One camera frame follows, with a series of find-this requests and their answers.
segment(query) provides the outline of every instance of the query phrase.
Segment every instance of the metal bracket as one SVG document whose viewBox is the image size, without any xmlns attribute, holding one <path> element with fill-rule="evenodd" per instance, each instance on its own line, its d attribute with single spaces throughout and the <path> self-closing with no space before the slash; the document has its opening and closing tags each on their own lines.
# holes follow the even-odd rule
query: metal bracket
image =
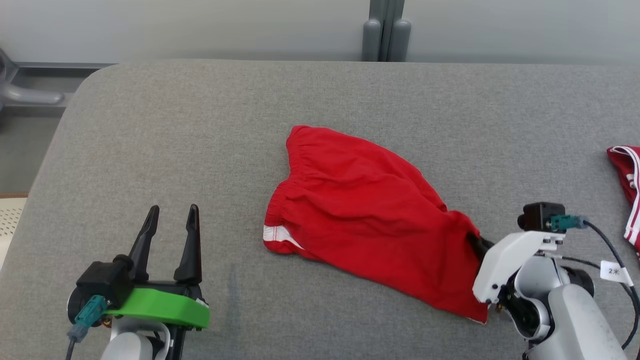
<svg viewBox="0 0 640 360">
<path fill-rule="evenodd" d="M 0 49 L 0 104 L 2 100 L 9 100 L 17 103 L 55 105 L 64 100 L 65 95 L 61 92 L 25 89 L 12 85 L 11 81 L 16 73 L 18 66 Z"/>
<path fill-rule="evenodd" d="M 380 61 L 405 61 L 409 46 L 411 22 L 402 19 L 404 0 L 390 0 L 387 7 L 387 18 L 383 28 L 382 43 L 386 44 L 380 52 Z"/>
<path fill-rule="evenodd" d="M 380 57 L 380 42 L 386 12 L 387 0 L 370 1 L 369 20 L 364 23 L 362 32 L 362 61 L 378 61 Z"/>
</svg>

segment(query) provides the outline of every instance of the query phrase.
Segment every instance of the red fabric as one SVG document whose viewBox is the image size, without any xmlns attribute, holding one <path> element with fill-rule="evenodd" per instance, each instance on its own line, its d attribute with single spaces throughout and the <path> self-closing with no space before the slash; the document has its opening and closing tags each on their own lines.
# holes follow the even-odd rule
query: red fabric
<svg viewBox="0 0 640 360">
<path fill-rule="evenodd" d="M 640 258 L 640 243 L 636 240 L 640 234 L 640 213 L 638 196 L 638 177 L 640 172 L 640 147 L 635 146 L 614 146 L 607 149 L 609 159 L 618 170 L 620 185 L 625 193 L 625 197 L 631 205 L 631 214 L 625 228 L 625 238 L 634 245 Z"/>
<path fill-rule="evenodd" d="M 291 173 L 273 194 L 265 236 L 277 253 L 297 253 L 486 322 L 472 287 L 480 266 L 466 237 L 469 218 L 448 211 L 420 171 L 367 140 L 296 126 L 287 140 Z"/>
</svg>

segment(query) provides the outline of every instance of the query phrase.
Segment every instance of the gray fabric surface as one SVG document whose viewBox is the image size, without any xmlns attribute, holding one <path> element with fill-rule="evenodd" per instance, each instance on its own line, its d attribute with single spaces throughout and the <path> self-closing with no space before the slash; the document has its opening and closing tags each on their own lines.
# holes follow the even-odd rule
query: gray fabric surface
<svg viewBox="0 0 640 360">
<path fill-rule="evenodd" d="M 562 202 L 610 234 L 640 281 L 621 237 L 630 208 L 605 155 L 640 144 L 638 99 L 631 68 L 193 60 L 98 71 L 60 122 L 0 272 L 0 357 L 62 358 L 74 281 L 128 252 L 153 204 L 148 270 L 170 279 L 193 202 L 212 316 L 188 334 L 184 359 L 519 359 L 525 343 L 504 314 L 479 325 L 269 253 L 262 224 L 287 177 L 289 130 L 326 126 L 389 148 L 491 240 L 517 230 L 524 204 Z M 571 232 L 561 253 L 612 259 L 590 231 Z M 631 303 L 595 282 L 622 341 Z M 92 330 L 74 359 L 99 358 L 107 341 Z"/>
</svg>

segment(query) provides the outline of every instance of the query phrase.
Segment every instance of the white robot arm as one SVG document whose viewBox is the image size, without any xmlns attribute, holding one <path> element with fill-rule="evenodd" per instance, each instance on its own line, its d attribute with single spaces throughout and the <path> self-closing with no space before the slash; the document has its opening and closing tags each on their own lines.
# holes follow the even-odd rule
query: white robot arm
<svg viewBox="0 0 640 360">
<path fill-rule="evenodd" d="M 564 236 L 564 231 L 507 235 L 486 251 L 474 295 L 509 314 L 516 330 L 527 340 L 528 349 L 522 357 L 525 360 L 626 360 L 593 300 L 589 275 L 559 266 L 543 253 L 556 250 Z"/>
</svg>

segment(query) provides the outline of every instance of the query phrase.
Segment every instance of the white stripe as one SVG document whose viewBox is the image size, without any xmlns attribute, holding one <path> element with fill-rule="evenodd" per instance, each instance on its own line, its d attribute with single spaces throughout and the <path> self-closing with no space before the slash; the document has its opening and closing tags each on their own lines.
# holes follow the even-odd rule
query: white stripe
<svg viewBox="0 0 640 360">
<path fill-rule="evenodd" d="M 298 242 L 296 242 L 296 240 L 293 239 L 293 236 L 291 236 L 291 233 L 289 233 L 289 230 L 287 230 L 282 225 L 280 225 L 280 226 L 267 226 L 267 225 L 265 225 L 262 228 L 262 240 L 264 240 L 264 241 L 280 241 L 280 242 L 288 241 L 288 242 L 292 243 L 293 245 L 301 248 L 302 250 L 305 249 L 302 246 L 300 246 L 300 244 Z"/>
<path fill-rule="evenodd" d="M 616 146 L 611 149 L 612 152 L 617 152 L 619 154 L 625 154 L 631 157 L 631 160 L 634 162 L 634 182 L 637 184 L 638 181 L 638 164 L 640 164 L 640 158 L 635 151 L 626 147 L 626 146 Z M 629 238 L 629 242 L 635 245 L 637 240 L 637 231 L 640 230 L 640 221 L 634 223 L 634 217 L 636 217 L 636 212 L 638 211 L 638 199 L 640 198 L 640 192 L 636 191 L 636 199 L 634 200 L 634 205 L 631 209 L 631 215 L 629 215 L 629 220 L 627 220 L 627 227 L 625 229 L 625 237 Z"/>
<path fill-rule="evenodd" d="M 637 184 L 638 181 L 638 176 L 640 176 L 640 171 L 638 171 L 638 166 L 640 165 L 640 158 L 638 157 L 638 154 L 636 154 L 636 152 L 631 149 L 630 147 L 626 147 L 623 146 L 623 148 L 628 151 L 629 155 L 631 156 L 631 158 L 633 159 L 634 162 L 634 183 Z M 630 219 L 631 221 L 633 221 L 633 218 L 636 215 L 636 212 L 638 211 L 638 200 L 640 199 L 640 192 L 636 191 L 636 199 L 634 200 L 634 207 L 631 211 L 631 216 Z M 632 228 L 634 230 L 634 232 L 636 233 L 636 237 L 634 237 L 632 239 L 633 243 L 636 242 L 636 238 L 637 238 L 637 230 L 640 230 L 640 221 L 636 221 L 635 223 L 632 224 Z"/>
</svg>

